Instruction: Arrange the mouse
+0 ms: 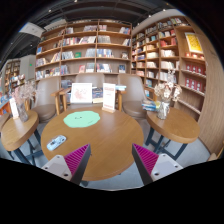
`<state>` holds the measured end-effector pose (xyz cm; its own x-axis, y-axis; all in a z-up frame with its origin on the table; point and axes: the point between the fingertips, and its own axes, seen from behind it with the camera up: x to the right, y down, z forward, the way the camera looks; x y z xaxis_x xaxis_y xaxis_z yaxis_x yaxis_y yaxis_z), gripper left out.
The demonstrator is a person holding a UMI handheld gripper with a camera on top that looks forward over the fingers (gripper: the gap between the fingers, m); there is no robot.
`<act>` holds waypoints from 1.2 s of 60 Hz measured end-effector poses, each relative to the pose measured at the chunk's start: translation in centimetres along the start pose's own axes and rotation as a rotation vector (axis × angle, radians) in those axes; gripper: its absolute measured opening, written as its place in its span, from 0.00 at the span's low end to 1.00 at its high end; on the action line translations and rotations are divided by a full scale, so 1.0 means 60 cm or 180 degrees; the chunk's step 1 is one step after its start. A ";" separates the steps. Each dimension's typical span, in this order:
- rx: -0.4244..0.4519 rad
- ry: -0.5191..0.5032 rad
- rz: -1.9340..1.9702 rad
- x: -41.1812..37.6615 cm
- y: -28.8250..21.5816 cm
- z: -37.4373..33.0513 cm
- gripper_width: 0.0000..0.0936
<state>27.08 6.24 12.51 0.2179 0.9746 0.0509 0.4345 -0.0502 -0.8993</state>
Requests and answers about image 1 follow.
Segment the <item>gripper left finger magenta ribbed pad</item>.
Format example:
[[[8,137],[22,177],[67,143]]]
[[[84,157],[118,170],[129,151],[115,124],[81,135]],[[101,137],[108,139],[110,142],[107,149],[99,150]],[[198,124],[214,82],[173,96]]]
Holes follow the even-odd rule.
[[[42,167],[42,169],[79,185],[90,155],[91,147],[87,144],[72,151],[66,156],[54,156]]]

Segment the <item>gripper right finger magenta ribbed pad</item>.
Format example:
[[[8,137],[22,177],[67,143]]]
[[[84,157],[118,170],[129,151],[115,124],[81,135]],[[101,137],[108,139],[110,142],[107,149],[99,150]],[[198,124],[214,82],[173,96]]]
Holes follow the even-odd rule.
[[[144,185],[182,169],[182,166],[167,154],[158,155],[137,144],[132,144],[132,155]]]

